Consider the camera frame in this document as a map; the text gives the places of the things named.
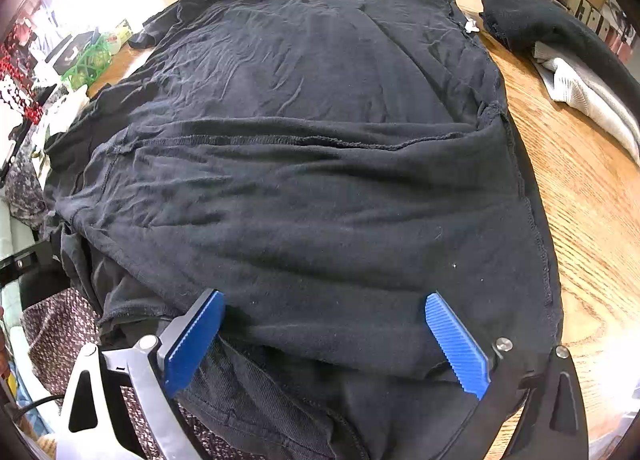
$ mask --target black cable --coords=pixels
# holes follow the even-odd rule
[[[36,400],[35,402],[32,402],[31,404],[27,404],[26,406],[18,408],[18,411],[16,411],[14,416],[13,416],[14,423],[17,424],[18,421],[24,416],[24,414],[27,413],[28,411],[33,410],[33,408],[37,408],[39,405],[45,404],[46,402],[51,402],[52,400],[59,400],[60,398],[65,398],[65,396],[64,395],[49,395],[49,396],[46,396],[44,398],[41,398],[40,400]]]

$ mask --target wooden table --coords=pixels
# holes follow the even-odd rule
[[[468,14],[482,11],[481,0],[456,2]],[[586,116],[551,101],[530,62],[480,36],[504,75],[538,179],[558,255],[562,342],[574,357],[595,440],[616,428],[640,379],[640,169]],[[90,93],[150,53],[123,48]],[[487,458],[500,458],[516,422],[504,424]]]

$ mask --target grey cloth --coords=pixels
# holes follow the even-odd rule
[[[640,83],[603,41],[552,0],[482,0],[482,20],[500,43],[530,54],[537,42],[580,58],[640,118]]]
[[[613,135],[640,166],[640,128],[610,87],[577,56],[536,42],[533,59],[554,101],[564,101]]]
[[[110,328],[224,292],[178,400],[233,446],[436,456],[476,399],[428,294],[530,358],[561,332],[500,71],[454,0],[180,0],[177,18],[47,147],[65,270]]]
[[[11,216],[35,231],[40,229],[46,212],[42,188],[31,161],[31,137],[36,128],[36,125],[29,128],[9,167],[2,189]]]

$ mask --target screw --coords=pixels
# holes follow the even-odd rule
[[[495,341],[495,347],[498,348],[500,352],[508,352],[513,348],[513,343],[506,337],[498,337],[498,339]]]
[[[557,346],[556,355],[561,359],[566,359],[567,357],[569,357],[569,350],[567,350],[566,346]]]
[[[158,338],[152,334],[142,336],[140,338],[140,341],[138,341],[138,345],[143,350],[151,350],[151,348],[156,346],[157,343],[158,343]]]
[[[90,355],[92,355],[96,350],[98,349],[98,347],[96,345],[94,345],[93,343],[87,343],[86,345],[84,345],[81,349],[80,349],[80,353],[83,356],[87,356],[89,357]]]

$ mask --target white towel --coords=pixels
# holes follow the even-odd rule
[[[640,166],[638,121],[604,81],[577,56],[557,47],[538,42],[533,58],[551,99],[588,115],[615,137]]]

